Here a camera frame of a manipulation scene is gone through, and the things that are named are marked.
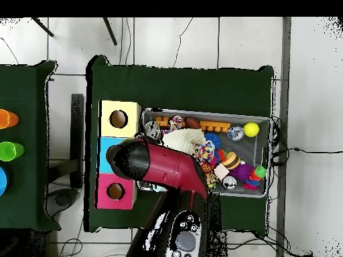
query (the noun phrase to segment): yellow ball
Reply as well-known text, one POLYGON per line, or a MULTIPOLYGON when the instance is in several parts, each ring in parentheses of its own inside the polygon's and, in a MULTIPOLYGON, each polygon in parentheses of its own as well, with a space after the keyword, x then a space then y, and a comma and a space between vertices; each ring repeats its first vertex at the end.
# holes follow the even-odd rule
POLYGON ((260 128, 255 122, 248 122, 244 126, 244 134, 248 137, 254 137, 259 132, 260 128))

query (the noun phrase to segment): gray plastic bin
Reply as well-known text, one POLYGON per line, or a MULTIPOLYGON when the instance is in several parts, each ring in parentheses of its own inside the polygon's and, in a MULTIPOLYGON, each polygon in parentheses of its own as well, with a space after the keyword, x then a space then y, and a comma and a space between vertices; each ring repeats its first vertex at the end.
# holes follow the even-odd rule
POLYGON ((168 110, 163 109, 159 111, 153 111, 151 108, 146 108, 142 112, 142 122, 145 125, 148 121, 154 121, 155 117, 171 117, 173 115, 179 115, 182 118, 189 116, 197 118, 198 120, 229 122, 230 126, 241 126, 248 122, 255 122, 259 125, 259 134, 255 137, 244 136, 239 141, 232 141, 227 133, 213 132, 220 137, 222 148, 227 151, 235 152, 241 160, 247 164, 256 167, 262 165, 267 170, 266 178, 264 178, 256 191, 245 189, 243 183, 237 180, 237 186, 234 189, 227 190, 221 183, 218 183, 216 189, 210 189, 212 192, 219 193, 220 195, 227 196, 239 196, 239 197, 254 197, 261 198, 266 196, 268 191, 269 175, 271 170, 271 139, 273 121, 268 117, 258 116, 244 116, 244 115, 232 115, 232 114, 220 114, 211 112, 193 112, 183 110, 168 110))

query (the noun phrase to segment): purple toy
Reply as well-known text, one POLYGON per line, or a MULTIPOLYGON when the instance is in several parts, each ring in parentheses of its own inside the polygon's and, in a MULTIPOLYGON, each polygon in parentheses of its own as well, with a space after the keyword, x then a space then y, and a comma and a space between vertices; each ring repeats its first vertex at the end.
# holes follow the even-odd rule
POLYGON ((246 163, 244 165, 239 164, 238 167, 230 170, 229 175, 239 179, 242 182, 245 182, 249 178, 251 171, 254 169, 254 167, 251 167, 251 165, 247 165, 246 163))

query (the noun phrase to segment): green table cover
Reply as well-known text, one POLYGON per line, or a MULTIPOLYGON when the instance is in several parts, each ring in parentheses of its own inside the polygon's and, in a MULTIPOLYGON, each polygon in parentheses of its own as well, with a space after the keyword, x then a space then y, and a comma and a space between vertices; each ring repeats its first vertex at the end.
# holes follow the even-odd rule
POLYGON ((9 179, 0 196, 0 228, 60 228, 44 211, 48 176, 45 88, 55 66, 53 61, 36 66, 0 66, 0 108, 19 117, 16 126, 0 130, 0 142, 25 147, 20 158, 0 161, 9 179))
MULTIPOLYGON (((139 191, 132 210, 94 208, 96 140, 99 100, 137 102, 142 109, 168 108, 269 117, 273 69, 259 71, 221 68, 148 68, 110 66, 95 56, 87 66, 85 228, 141 228, 161 193, 139 191)), ((223 230, 255 230, 265 233, 266 197, 220 197, 223 230)))

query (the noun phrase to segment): orange cup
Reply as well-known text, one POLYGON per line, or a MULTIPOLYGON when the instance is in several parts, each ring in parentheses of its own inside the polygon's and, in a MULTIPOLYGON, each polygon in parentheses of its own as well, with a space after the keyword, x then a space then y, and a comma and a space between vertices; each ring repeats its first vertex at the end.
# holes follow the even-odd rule
POLYGON ((19 117, 7 110, 0 109, 0 129, 5 129, 7 127, 13 127, 19 122, 19 117))

